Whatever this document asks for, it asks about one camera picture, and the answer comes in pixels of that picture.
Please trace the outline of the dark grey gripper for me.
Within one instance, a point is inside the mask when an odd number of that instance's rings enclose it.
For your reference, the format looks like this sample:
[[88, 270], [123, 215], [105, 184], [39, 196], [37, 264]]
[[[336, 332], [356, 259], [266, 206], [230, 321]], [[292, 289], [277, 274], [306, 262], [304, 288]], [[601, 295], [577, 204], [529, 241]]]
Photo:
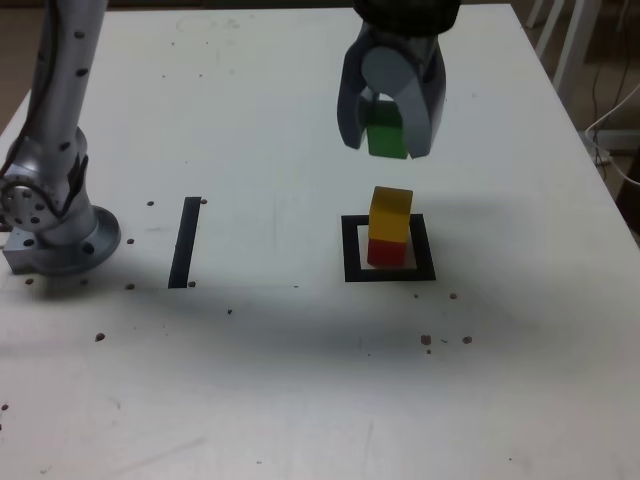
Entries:
[[[369, 50], [372, 38], [378, 46]], [[342, 141], [358, 150], [366, 127], [370, 155], [425, 157], [440, 124], [445, 91], [435, 36], [406, 36], [367, 24], [344, 57], [337, 101]]]

